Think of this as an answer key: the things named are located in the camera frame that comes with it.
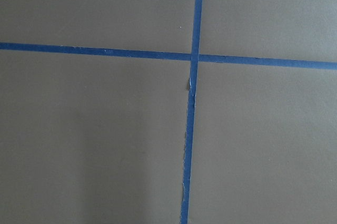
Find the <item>brown paper table cover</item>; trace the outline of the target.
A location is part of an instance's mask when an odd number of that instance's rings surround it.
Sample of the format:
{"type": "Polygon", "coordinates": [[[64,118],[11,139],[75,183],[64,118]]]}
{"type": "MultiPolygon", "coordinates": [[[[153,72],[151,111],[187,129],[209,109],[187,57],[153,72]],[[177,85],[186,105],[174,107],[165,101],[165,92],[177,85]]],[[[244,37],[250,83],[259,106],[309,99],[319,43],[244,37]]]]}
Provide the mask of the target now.
{"type": "Polygon", "coordinates": [[[1,0],[1,223],[336,223],[336,0],[1,0]]]}

